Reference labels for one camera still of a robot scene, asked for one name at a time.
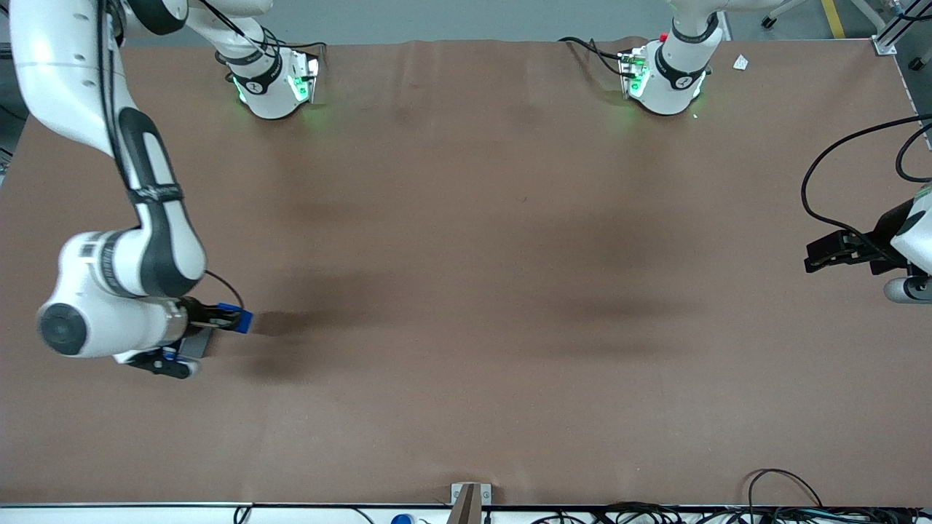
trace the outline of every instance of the brown table surface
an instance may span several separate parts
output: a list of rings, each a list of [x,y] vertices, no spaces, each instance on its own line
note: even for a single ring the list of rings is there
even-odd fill
[[[932,310],[802,267],[832,231],[799,203],[808,164],[913,114],[894,60],[728,43],[656,117],[578,51],[331,48],[319,104],[281,121],[206,48],[127,51],[210,267],[258,315],[185,381],[36,336],[65,240],[134,219],[108,157],[30,121],[0,191],[0,500],[431,502],[476,479],[499,503],[738,503],[782,467],[829,504],[928,503]],[[813,205],[870,229],[917,189],[893,171],[912,131],[828,159]]]

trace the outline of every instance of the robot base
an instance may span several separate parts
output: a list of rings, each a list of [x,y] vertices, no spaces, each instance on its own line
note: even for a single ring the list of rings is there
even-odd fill
[[[660,46],[659,40],[653,40],[643,48],[632,49],[630,54],[619,55],[621,71],[635,76],[622,77],[622,91],[625,97],[637,100],[648,111],[658,115],[675,115],[685,110],[692,99],[699,96],[706,74],[702,73],[687,89],[674,89],[670,81],[657,70],[654,57]]]
[[[290,48],[279,48],[279,53],[282,68],[266,92],[257,94],[252,82],[242,85],[233,78],[240,92],[240,101],[248,105],[257,117],[266,120],[287,117],[302,103],[313,103],[320,74],[320,59]]]

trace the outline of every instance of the gray floor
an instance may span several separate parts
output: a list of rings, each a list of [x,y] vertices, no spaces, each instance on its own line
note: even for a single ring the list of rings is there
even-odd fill
[[[880,0],[873,0],[881,9]],[[848,0],[834,0],[845,36],[866,37],[873,25]],[[832,38],[822,3],[810,0],[782,15],[771,30],[761,28],[764,13],[730,13],[735,40]],[[653,37],[667,31],[671,12],[662,0],[348,0],[308,2],[278,0],[260,21],[289,42],[323,40],[333,45],[389,44],[409,40],[498,39],[556,40],[575,35],[614,40],[637,34]],[[0,20],[0,41],[8,41]],[[203,46],[190,30],[161,38],[130,42],[134,46]],[[911,71],[906,64],[932,46],[932,22],[913,25],[898,44],[904,78],[918,110],[932,112],[932,66]],[[0,61],[0,147],[15,151],[26,115],[11,63]],[[0,151],[0,171],[5,171]]]

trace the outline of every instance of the small paper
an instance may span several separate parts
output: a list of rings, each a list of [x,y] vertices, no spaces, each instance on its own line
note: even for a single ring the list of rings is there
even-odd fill
[[[745,55],[738,55],[738,60],[734,61],[733,67],[738,71],[747,69],[747,58],[745,58]]]

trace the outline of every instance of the blue cap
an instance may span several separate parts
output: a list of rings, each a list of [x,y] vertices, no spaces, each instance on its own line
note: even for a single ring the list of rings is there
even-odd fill
[[[234,306],[232,304],[224,304],[223,302],[221,302],[220,304],[217,304],[217,309],[224,310],[224,311],[239,311],[240,312],[240,323],[236,326],[236,329],[232,329],[231,331],[236,331],[237,333],[249,333],[249,328],[251,325],[253,325],[253,314],[252,313],[238,306]]]

